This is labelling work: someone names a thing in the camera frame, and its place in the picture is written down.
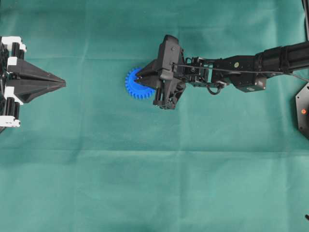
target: blue gear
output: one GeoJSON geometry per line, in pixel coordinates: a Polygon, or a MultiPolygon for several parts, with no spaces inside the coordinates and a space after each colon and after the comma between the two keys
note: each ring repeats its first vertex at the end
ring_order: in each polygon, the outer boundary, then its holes
{"type": "Polygon", "coordinates": [[[126,77],[126,89],[128,93],[135,99],[147,99],[150,98],[155,90],[146,86],[137,84],[134,80],[137,79],[136,74],[141,68],[132,69],[126,77]]]}

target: wire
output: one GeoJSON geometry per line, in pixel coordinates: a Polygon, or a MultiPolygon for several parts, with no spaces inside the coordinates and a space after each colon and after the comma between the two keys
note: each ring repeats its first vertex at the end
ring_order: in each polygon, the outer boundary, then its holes
{"type": "Polygon", "coordinates": [[[232,73],[257,73],[257,74],[263,74],[263,73],[273,73],[273,74],[280,74],[280,75],[290,75],[293,77],[296,77],[300,80],[303,80],[305,82],[309,82],[309,79],[306,79],[300,75],[294,74],[294,73],[284,73],[284,72],[275,72],[275,71],[242,71],[242,70],[229,70],[229,69],[218,69],[218,68],[212,68],[212,67],[196,67],[192,65],[184,65],[184,64],[175,64],[180,67],[187,67],[187,68],[195,68],[195,69],[208,69],[208,70],[216,70],[216,71],[223,71],[223,72],[232,72],[232,73]]]}
{"type": "Polygon", "coordinates": [[[309,79],[306,79],[306,78],[304,78],[304,77],[302,77],[302,76],[300,76],[300,75],[297,75],[297,74],[294,74],[294,73],[288,73],[288,75],[293,76],[293,77],[296,77],[296,78],[298,78],[298,79],[300,79],[300,80],[309,82],[309,79]]]}
{"type": "Polygon", "coordinates": [[[206,86],[208,92],[212,95],[218,95],[221,92],[221,87],[217,87],[217,92],[213,92],[209,86],[206,86]]]}
{"type": "Polygon", "coordinates": [[[209,69],[209,70],[216,70],[216,71],[223,71],[223,72],[232,72],[232,73],[274,73],[274,74],[285,74],[283,72],[275,72],[275,71],[242,71],[242,70],[229,70],[229,69],[218,69],[212,67],[197,67],[192,65],[185,65],[185,64],[176,64],[180,67],[187,67],[187,68],[194,68],[194,69],[209,69]]]}

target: robotic arm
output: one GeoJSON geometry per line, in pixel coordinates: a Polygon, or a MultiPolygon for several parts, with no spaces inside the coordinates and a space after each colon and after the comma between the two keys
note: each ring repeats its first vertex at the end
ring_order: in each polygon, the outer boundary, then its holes
{"type": "Polygon", "coordinates": [[[26,51],[20,37],[0,37],[0,132],[20,127],[21,105],[66,86],[61,78],[26,62],[26,51]]]}
{"type": "Polygon", "coordinates": [[[229,84],[243,92],[254,92],[265,90],[267,79],[282,74],[309,82],[293,74],[295,70],[307,68],[309,42],[272,48],[255,56],[185,59],[178,39],[166,35],[157,59],[137,73],[136,82],[156,90],[154,105],[162,109],[175,109],[187,83],[205,87],[212,95],[219,94],[229,84]],[[212,70],[210,81],[209,70],[212,70]]]}

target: green fabric surface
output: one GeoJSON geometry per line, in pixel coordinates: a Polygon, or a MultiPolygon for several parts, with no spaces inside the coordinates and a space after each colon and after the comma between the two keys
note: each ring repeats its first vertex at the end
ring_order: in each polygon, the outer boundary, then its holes
{"type": "Polygon", "coordinates": [[[0,231],[307,232],[303,82],[188,86],[175,111],[125,89],[165,34],[187,57],[254,55],[303,42],[304,17],[301,0],[3,0],[0,34],[67,87],[1,134],[0,231]]]}

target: metal bracket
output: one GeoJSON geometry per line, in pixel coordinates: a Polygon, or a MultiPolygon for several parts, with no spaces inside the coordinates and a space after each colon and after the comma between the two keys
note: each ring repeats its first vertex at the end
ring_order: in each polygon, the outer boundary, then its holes
{"type": "Polygon", "coordinates": [[[309,139],[309,83],[296,95],[299,131],[309,139]]]}

